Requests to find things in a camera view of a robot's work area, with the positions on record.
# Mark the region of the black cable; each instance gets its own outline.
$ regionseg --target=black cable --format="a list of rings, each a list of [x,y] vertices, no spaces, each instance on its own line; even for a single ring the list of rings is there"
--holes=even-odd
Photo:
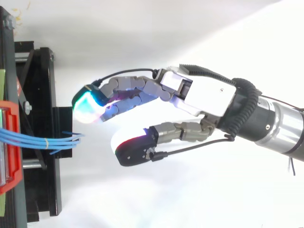
[[[295,167],[294,167],[294,160],[293,160],[293,158],[290,158],[290,162],[291,162],[291,167],[293,169],[293,173],[294,173],[294,176],[295,176]]]
[[[232,80],[236,82],[236,87],[242,89],[248,97],[244,107],[230,123],[227,129],[227,133],[229,133],[232,137],[235,138],[239,130],[242,128],[243,124],[250,118],[252,113],[255,111],[257,107],[259,91],[251,82],[245,79],[233,78]]]
[[[151,161],[155,162],[155,161],[161,160],[165,157],[168,157],[169,155],[173,155],[173,154],[177,154],[177,153],[181,153],[181,152],[185,152],[185,151],[190,151],[190,150],[197,149],[197,148],[200,148],[200,147],[203,147],[203,146],[208,146],[208,145],[211,145],[211,144],[214,144],[214,143],[233,142],[234,141],[234,137],[232,137],[231,135],[225,134],[224,136],[226,137],[226,139],[217,139],[217,140],[213,140],[213,141],[210,141],[210,142],[205,142],[205,143],[202,143],[202,144],[182,148],[182,149],[171,151],[171,152],[150,153]]]
[[[156,69],[153,70],[153,69],[149,69],[149,68],[139,68],[139,69],[123,70],[123,71],[119,71],[119,72],[113,73],[111,75],[108,75],[106,77],[103,77],[101,79],[98,79],[98,80],[92,82],[92,84],[95,85],[95,86],[97,86],[97,87],[99,87],[104,80],[106,80],[106,79],[108,79],[110,77],[113,77],[113,76],[116,76],[116,75],[121,75],[121,74],[124,74],[124,73],[136,72],[136,71],[151,71],[152,72],[152,77],[155,79],[159,70],[156,70]]]
[[[288,106],[290,106],[290,107],[293,107],[294,109],[296,109],[296,110],[298,110],[298,111],[301,111],[301,112],[304,111],[304,108],[298,108],[297,106],[294,106],[294,105],[289,104],[289,103],[287,103],[287,102],[284,102],[284,101],[275,99],[275,98],[273,98],[273,97],[269,97],[269,96],[265,96],[265,95],[261,95],[261,97],[268,98],[268,99],[271,99],[271,100],[274,100],[274,101],[283,103],[283,104],[288,105]]]

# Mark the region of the robotic finger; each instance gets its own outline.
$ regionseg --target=robotic finger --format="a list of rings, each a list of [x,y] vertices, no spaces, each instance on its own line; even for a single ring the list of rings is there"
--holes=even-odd
[[[200,123],[164,122],[136,131],[129,137],[126,137],[124,133],[114,135],[112,149],[122,166],[133,166],[148,161],[154,162],[166,157],[166,152],[155,152],[157,145],[169,143],[173,139],[201,142],[213,133],[214,127],[215,125],[204,119]]]

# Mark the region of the blue wire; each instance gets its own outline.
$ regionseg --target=blue wire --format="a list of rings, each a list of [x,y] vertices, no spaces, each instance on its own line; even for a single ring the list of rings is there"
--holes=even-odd
[[[44,142],[40,142],[40,141],[34,141],[34,140],[29,140],[29,139],[22,139],[22,138],[18,138],[18,137],[15,137],[15,136],[9,136],[9,135],[6,135],[6,134],[3,134],[0,132],[0,137],[4,137],[6,139],[9,139],[9,140],[13,140],[13,141],[17,141],[17,142],[20,142],[20,143],[27,143],[27,144],[32,144],[32,145],[44,145],[46,146],[47,145],[47,142],[44,140]],[[49,142],[48,145],[49,146],[61,146],[61,145],[77,145],[79,144],[80,141],[67,141],[67,142]]]
[[[13,145],[13,146],[18,146],[18,147],[24,147],[24,148],[31,148],[31,149],[46,149],[46,146],[40,146],[40,145],[32,145],[32,144],[26,144],[26,143],[20,143],[20,142],[15,142],[7,139],[0,138],[1,142]],[[66,150],[66,149],[71,149],[75,148],[76,145],[70,145],[70,146],[49,146],[47,149],[48,150]]]
[[[58,153],[59,151],[61,151],[61,150],[55,150],[55,151],[50,152],[49,154],[52,155],[54,153]]]
[[[0,132],[5,133],[5,134],[9,134],[12,136],[16,136],[19,138],[23,138],[23,139],[29,139],[29,140],[34,140],[34,141],[45,141],[45,138],[38,138],[38,137],[33,137],[33,136],[29,136],[29,135],[25,135],[25,134],[20,134],[20,133],[16,133],[16,132],[12,132],[3,128],[0,128]],[[80,137],[83,137],[83,134],[79,134],[77,136],[73,136],[73,137],[68,137],[68,138],[63,138],[63,139],[49,139],[47,138],[47,140],[49,142],[65,142],[65,141],[70,141],[70,140],[75,140],[78,139]]]

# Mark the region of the coiled black cable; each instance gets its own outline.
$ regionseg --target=coiled black cable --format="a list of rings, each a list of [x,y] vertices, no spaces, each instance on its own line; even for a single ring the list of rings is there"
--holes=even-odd
[[[251,82],[245,79],[234,78],[232,80],[236,82],[236,87],[242,89],[248,97],[246,104],[236,118],[230,123],[227,130],[227,133],[235,138],[242,125],[250,118],[256,109],[259,92]]]
[[[136,72],[136,71],[151,71],[151,72],[152,72],[152,78],[154,78],[154,79],[157,77],[157,74],[158,74],[158,72],[159,72],[159,70],[157,70],[157,69],[148,69],[148,68],[139,68],[139,69],[123,70],[123,71],[119,71],[119,72],[113,73],[113,74],[111,74],[111,75],[108,75],[108,76],[106,76],[106,77],[100,78],[100,79],[98,79],[98,80],[92,82],[92,84],[93,84],[94,86],[99,87],[99,86],[101,85],[101,83],[102,83],[104,80],[106,80],[106,79],[108,79],[108,78],[110,78],[110,77],[113,77],[113,76],[116,76],[116,75],[121,75],[121,74],[124,74],[124,73],[129,73],[129,72]]]

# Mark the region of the black metal frame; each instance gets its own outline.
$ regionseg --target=black metal frame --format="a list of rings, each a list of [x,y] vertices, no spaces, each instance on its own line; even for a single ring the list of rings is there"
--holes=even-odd
[[[0,69],[5,69],[5,99],[18,104],[13,30],[4,27],[8,15],[0,7]],[[27,227],[24,180],[6,193],[5,216],[0,217],[0,227]]]
[[[6,69],[6,98],[19,102],[21,132],[44,138],[66,137],[62,131],[72,131],[72,107],[56,107],[52,50],[47,47],[35,50],[33,41],[14,43],[12,30],[3,27],[8,13],[2,7],[0,11],[0,68]],[[15,63],[15,52],[29,53],[27,61]],[[18,95],[16,75],[21,85]],[[26,101],[33,107],[29,115],[24,110]],[[45,150],[22,149],[22,154],[23,159],[38,159],[41,168],[25,169],[20,187],[7,193],[7,208],[5,217],[0,218],[0,227],[25,228],[26,222],[39,221],[41,211],[57,216],[62,210],[59,158],[72,157],[72,149],[55,155]]]

